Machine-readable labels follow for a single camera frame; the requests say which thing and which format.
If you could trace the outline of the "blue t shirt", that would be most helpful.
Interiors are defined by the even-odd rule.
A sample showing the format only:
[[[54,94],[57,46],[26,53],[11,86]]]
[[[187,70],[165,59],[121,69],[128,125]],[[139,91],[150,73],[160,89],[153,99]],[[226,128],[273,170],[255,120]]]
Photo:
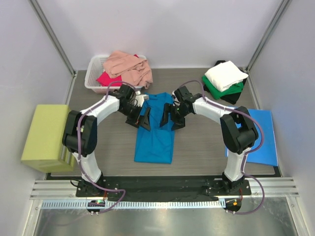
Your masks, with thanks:
[[[143,103],[141,115],[150,108],[149,123],[151,130],[139,127],[135,145],[135,162],[171,164],[174,150],[175,132],[172,130],[173,122],[168,121],[160,127],[164,105],[172,104],[173,98],[164,92],[150,94],[149,99]]]

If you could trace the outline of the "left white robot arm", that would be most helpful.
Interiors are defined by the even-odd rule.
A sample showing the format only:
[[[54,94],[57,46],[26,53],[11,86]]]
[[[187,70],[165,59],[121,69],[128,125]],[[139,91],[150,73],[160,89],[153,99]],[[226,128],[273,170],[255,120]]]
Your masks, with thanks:
[[[81,111],[71,110],[67,115],[62,144],[75,157],[81,171],[77,185],[79,196],[100,196],[106,192],[104,176],[95,157],[98,125],[109,115],[120,112],[126,123],[150,130],[150,108],[141,114],[149,96],[137,91],[132,85],[123,84],[119,89],[106,90],[106,94],[94,105]]]

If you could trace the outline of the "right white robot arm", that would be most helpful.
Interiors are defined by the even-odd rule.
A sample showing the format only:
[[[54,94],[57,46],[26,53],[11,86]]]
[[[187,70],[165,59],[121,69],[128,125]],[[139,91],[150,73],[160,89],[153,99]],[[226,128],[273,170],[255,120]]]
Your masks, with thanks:
[[[184,128],[185,117],[189,114],[201,115],[218,123],[228,149],[227,165],[222,173],[222,189],[226,194],[234,194],[243,184],[247,156],[259,137],[248,109],[221,105],[204,94],[193,95],[186,86],[173,91],[172,97],[173,104],[166,103],[163,107],[159,126],[163,127],[172,121],[171,130]]]

